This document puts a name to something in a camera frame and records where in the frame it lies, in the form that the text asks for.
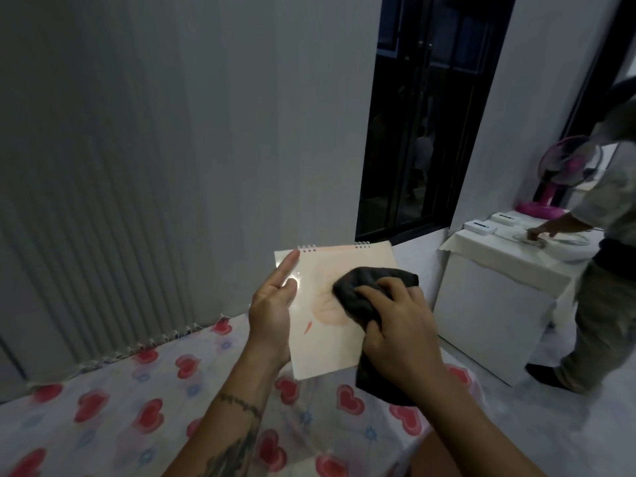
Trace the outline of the red heart print tablecloth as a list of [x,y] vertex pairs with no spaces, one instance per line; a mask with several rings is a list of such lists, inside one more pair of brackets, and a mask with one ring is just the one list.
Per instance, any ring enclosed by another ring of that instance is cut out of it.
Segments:
[[[243,350],[247,315],[0,406],[0,477],[161,477]],[[355,386],[355,369],[274,381],[247,477],[457,474],[415,408]]]

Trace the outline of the person's right forearm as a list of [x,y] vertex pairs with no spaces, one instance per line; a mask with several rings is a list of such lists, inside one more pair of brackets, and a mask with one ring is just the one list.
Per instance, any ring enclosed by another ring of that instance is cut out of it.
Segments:
[[456,377],[418,382],[411,399],[433,427],[462,477],[548,477],[489,419]]

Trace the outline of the pink table fan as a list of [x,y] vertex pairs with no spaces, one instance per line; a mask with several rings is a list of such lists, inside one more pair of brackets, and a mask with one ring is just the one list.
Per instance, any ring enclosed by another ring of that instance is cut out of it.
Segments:
[[586,183],[595,176],[602,162],[602,148],[589,136],[570,136],[547,149],[539,161],[539,186],[533,199],[519,203],[515,210],[525,216],[551,221],[565,214],[553,202],[557,192]]

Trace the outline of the cream spiral-bound pad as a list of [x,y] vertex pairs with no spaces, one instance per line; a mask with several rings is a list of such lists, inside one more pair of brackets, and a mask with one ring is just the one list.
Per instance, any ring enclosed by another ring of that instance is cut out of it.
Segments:
[[333,284],[362,267],[397,269],[389,241],[352,245],[299,246],[290,273],[297,292],[290,305],[290,353],[294,379],[306,380],[352,368],[362,350],[364,326],[347,315],[333,295]]

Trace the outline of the black cloth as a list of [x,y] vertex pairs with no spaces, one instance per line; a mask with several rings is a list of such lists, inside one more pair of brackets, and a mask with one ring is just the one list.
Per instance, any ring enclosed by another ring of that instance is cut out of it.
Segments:
[[[332,286],[332,293],[338,303],[342,305],[346,314],[364,330],[367,329],[370,321],[375,321],[378,327],[381,328],[382,320],[377,309],[368,299],[358,293],[357,288],[368,286],[392,299],[393,297],[389,291],[380,287],[377,282],[385,277],[397,278],[407,288],[419,285],[418,275],[414,273],[395,268],[360,266],[346,273]],[[361,353],[359,364],[357,365],[355,385],[358,389],[385,403],[396,406],[415,406],[413,401],[401,389],[377,371],[364,352]]]

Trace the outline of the dark glass door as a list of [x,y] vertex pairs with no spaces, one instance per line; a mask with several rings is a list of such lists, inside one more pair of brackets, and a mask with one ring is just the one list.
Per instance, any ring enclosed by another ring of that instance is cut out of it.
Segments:
[[382,0],[356,241],[449,227],[516,0]]

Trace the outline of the grey vertical blinds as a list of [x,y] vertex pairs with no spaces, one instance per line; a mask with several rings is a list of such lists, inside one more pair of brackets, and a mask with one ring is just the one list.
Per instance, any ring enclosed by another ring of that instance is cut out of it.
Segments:
[[0,402],[352,243],[382,0],[0,0]]

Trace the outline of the cream table cover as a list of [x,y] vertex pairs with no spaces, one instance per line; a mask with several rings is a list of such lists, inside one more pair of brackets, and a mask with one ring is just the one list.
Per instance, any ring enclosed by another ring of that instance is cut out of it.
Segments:
[[[442,251],[463,256],[464,258],[494,270],[510,279],[543,291],[555,299],[552,312],[552,324],[564,327],[574,320],[576,295],[582,274],[591,259],[562,262],[546,255],[542,250],[516,243],[506,238],[512,230],[527,230],[539,224],[538,219],[519,216],[523,220],[521,227],[508,227],[488,220],[497,226],[493,235],[478,235],[459,230],[439,247]],[[599,245],[603,232],[593,229],[578,233],[585,235]]]

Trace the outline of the person's left hand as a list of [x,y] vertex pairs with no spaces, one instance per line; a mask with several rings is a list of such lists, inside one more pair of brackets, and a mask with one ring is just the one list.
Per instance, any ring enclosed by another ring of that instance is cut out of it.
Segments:
[[254,293],[249,309],[249,336],[245,352],[278,373],[291,359],[290,309],[281,314],[281,287],[299,262],[299,250],[290,251]]

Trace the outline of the person's right hand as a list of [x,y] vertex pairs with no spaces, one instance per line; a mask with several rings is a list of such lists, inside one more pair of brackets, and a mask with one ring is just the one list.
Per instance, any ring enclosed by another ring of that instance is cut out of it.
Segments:
[[448,373],[433,313],[420,287],[407,288],[392,277],[381,278],[378,285],[393,298],[387,298],[381,312],[382,327],[374,322],[367,326],[362,349],[377,371],[411,399],[410,391],[418,382],[433,383],[435,377]]

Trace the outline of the white cabinet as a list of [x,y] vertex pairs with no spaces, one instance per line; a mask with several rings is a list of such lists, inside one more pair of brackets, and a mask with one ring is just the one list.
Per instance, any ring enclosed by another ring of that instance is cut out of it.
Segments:
[[439,336],[513,387],[552,320],[556,299],[451,253],[434,317]]

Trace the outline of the person's left forearm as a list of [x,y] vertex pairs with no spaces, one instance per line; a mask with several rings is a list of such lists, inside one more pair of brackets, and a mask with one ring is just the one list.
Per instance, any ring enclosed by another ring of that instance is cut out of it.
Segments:
[[288,348],[249,342],[193,436],[161,477],[245,477]]

